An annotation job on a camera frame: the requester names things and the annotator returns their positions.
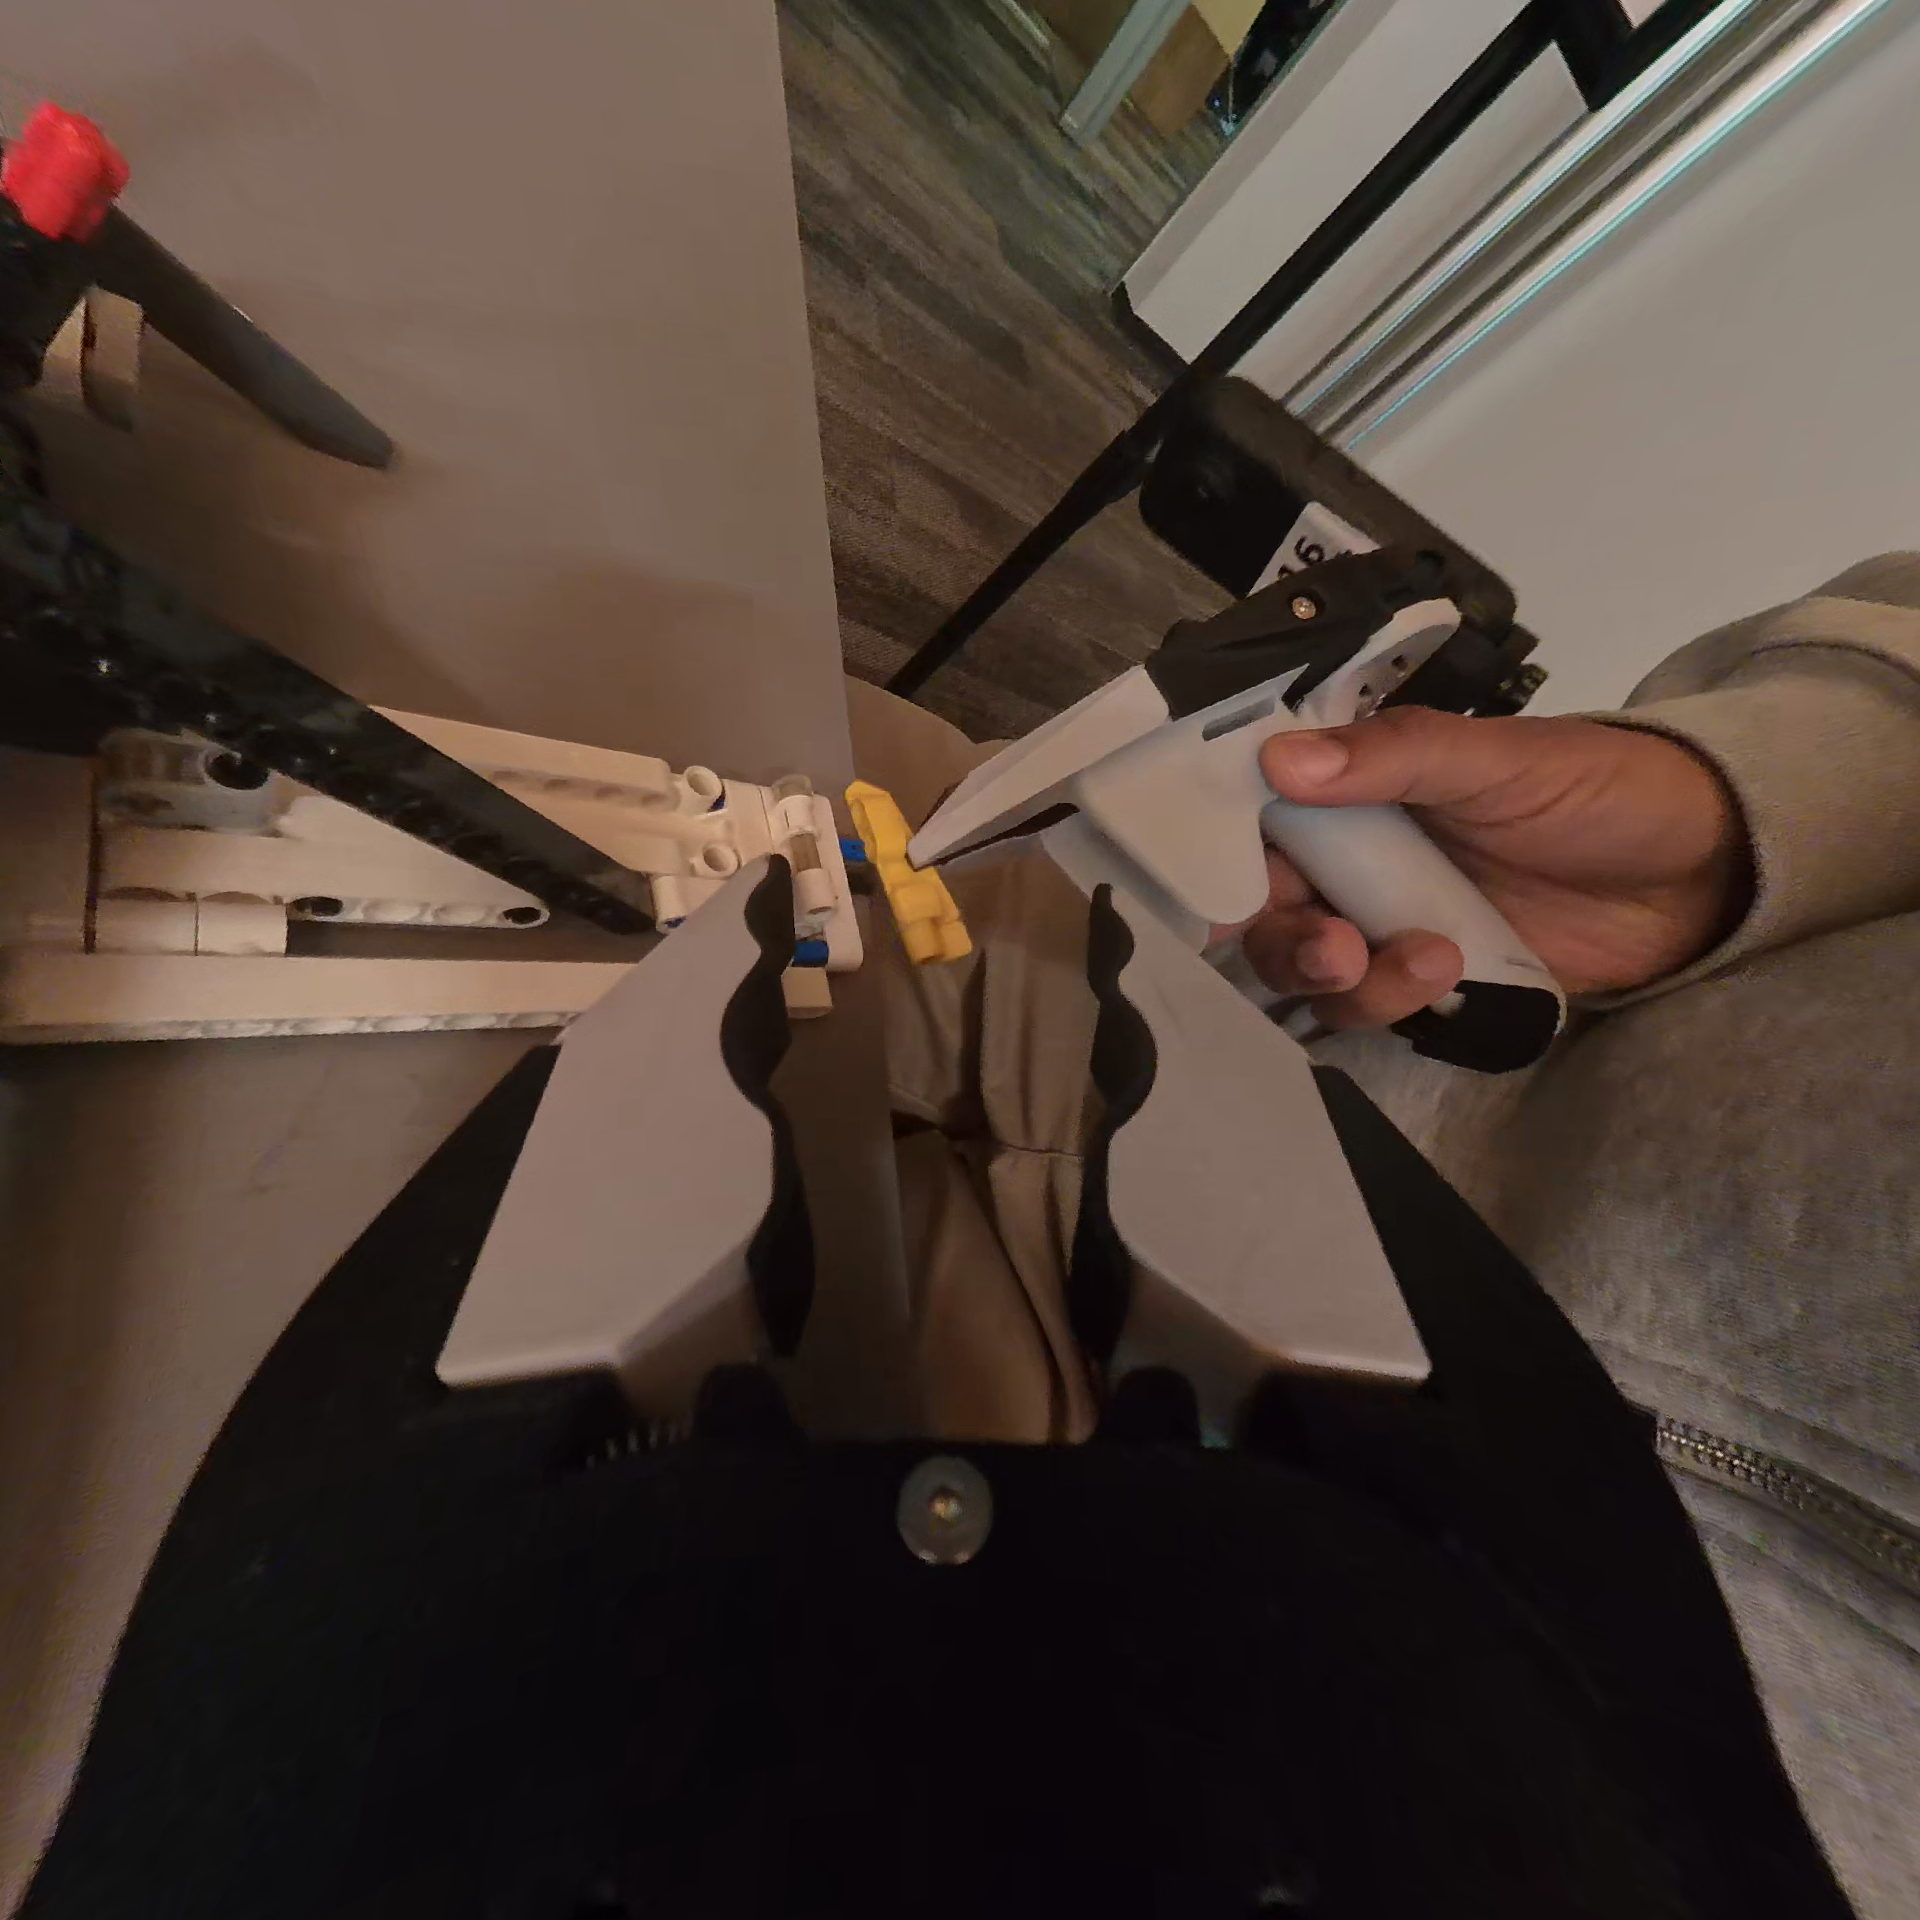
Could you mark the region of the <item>person's right hand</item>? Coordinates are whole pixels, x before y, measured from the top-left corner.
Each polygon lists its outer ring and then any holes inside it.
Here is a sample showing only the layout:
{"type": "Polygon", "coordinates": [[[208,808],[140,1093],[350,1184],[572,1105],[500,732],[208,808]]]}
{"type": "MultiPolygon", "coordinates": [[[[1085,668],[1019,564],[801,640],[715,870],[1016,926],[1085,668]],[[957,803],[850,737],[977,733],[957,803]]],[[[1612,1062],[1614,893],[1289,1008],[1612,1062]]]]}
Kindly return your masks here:
{"type": "MultiPolygon", "coordinates": [[[[1691,968],[1745,917],[1755,865],[1714,769],[1666,737],[1584,717],[1395,708],[1273,737],[1272,788],[1320,810],[1402,805],[1571,997],[1636,993],[1691,968]]],[[[1462,952],[1412,929],[1381,945],[1282,853],[1242,933],[1250,971],[1320,1025],[1398,1025],[1466,976],[1462,952]]]]}

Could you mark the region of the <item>zebra striped lego helicopter model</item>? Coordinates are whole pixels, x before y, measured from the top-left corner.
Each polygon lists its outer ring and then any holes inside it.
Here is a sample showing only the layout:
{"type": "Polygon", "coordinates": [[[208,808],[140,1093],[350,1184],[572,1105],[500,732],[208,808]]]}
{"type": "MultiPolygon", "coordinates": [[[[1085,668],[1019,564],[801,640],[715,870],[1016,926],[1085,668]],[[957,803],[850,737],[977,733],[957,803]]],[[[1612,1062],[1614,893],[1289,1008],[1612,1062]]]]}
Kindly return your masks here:
{"type": "Polygon", "coordinates": [[[2,1034],[9,1046],[558,1029],[622,963],[296,952],[298,929],[675,933],[780,854],[790,1018],[862,968],[862,849],[805,776],[357,702],[62,517],[22,401],[128,428],[152,329],[299,444],[393,444],[116,206],[84,115],[4,132],[2,1034]]]}

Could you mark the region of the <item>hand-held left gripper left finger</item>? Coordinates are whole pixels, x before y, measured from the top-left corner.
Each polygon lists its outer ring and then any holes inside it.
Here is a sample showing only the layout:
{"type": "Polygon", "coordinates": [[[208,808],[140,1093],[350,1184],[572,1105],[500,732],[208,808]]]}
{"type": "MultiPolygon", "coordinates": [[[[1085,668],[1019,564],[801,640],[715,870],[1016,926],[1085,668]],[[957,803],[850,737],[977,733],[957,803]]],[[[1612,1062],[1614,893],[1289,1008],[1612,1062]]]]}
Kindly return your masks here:
{"type": "Polygon", "coordinates": [[[748,862],[565,1030],[436,1373],[611,1376],[652,1420],[797,1356],[817,1288],[788,1049],[793,870],[748,862]]]}

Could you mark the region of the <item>long yellow lego piece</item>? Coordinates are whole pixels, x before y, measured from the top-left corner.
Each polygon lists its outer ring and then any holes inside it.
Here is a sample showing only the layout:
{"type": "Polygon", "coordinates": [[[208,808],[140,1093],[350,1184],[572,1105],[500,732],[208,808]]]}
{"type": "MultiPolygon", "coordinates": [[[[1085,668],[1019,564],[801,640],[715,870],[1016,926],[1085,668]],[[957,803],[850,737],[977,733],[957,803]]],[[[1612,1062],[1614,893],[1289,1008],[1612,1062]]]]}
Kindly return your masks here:
{"type": "Polygon", "coordinates": [[[872,888],[889,902],[910,898],[926,875],[908,853],[912,830],[896,798],[873,782],[856,780],[845,786],[845,808],[872,888]]]}

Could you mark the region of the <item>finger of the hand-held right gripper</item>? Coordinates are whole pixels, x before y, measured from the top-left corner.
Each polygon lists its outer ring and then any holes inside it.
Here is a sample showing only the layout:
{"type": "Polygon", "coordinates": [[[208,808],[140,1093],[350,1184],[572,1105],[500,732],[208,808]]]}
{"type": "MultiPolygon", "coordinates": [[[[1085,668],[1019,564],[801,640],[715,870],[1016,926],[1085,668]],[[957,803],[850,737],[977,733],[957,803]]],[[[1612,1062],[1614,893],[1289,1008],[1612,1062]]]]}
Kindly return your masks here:
{"type": "Polygon", "coordinates": [[[1067,803],[1090,769],[1164,726],[1164,694],[1142,665],[1092,690],[978,764],[908,841],[914,870],[1009,834],[1067,803]]]}

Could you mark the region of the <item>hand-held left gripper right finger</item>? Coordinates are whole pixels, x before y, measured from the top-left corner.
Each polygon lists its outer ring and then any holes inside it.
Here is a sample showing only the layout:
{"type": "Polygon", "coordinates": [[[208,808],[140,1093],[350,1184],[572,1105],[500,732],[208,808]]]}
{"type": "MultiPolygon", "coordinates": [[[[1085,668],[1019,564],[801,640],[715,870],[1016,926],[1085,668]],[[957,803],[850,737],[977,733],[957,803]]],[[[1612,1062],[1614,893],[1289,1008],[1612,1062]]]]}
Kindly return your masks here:
{"type": "Polygon", "coordinates": [[[1088,906],[1088,985],[1067,1308],[1105,1395],[1174,1376],[1225,1442],[1272,1379],[1425,1385],[1426,1345],[1305,1049],[1109,882],[1088,906]]]}

